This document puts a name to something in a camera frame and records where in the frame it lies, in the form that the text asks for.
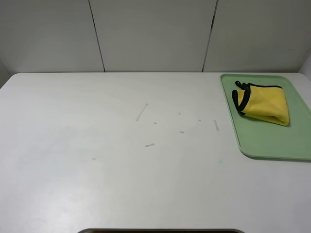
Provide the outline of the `light green plastic tray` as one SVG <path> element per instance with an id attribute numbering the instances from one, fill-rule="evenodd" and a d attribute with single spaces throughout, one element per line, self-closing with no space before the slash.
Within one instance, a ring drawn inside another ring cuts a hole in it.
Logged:
<path id="1" fill-rule="evenodd" d="M 232 99 L 232 91 L 239 90 L 236 81 L 241 84 L 282 87 L 289 110 L 289 124 L 281 126 L 240 114 Z M 311 110 L 287 78 L 227 73 L 221 75 L 221 84 L 238 147 L 244 155 L 262 160 L 311 160 Z"/>

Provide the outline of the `yellow towel with black trim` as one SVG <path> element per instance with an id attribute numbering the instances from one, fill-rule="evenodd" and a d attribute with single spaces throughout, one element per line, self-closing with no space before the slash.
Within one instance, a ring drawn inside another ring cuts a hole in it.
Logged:
<path id="1" fill-rule="evenodd" d="M 239 88 L 231 93 L 240 115 L 287 126 L 290 122 L 285 92 L 277 85 L 257 85 L 235 81 Z"/>

